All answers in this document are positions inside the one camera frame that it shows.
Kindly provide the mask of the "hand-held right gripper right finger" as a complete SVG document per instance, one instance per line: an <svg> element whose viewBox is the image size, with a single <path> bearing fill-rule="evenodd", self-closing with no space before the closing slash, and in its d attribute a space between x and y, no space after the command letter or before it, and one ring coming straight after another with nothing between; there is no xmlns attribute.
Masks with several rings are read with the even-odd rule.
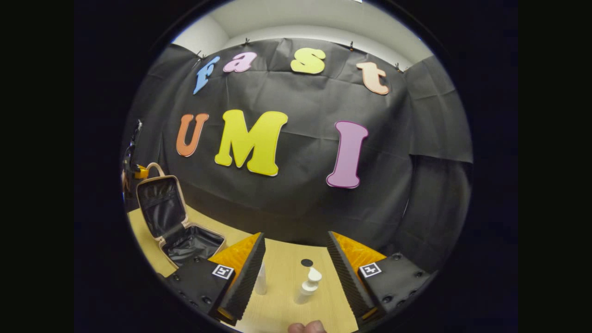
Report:
<svg viewBox="0 0 592 333"><path fill-rule="evenodd" d="M402 253L383 255L334 231L327 250L357 324L399 314L435 276Z"/></svg>

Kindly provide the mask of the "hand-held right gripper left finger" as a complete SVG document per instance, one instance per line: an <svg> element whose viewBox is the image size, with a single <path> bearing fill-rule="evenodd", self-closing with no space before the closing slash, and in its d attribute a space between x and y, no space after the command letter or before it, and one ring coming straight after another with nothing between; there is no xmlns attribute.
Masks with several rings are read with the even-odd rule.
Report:
<svg viewBox="0 0 592 333"><path fill-rule="evenodd" d="M235 326L250 301L265 251L264 234L258 232L209 259L189 259L164 282L193 312Z"/></svg>

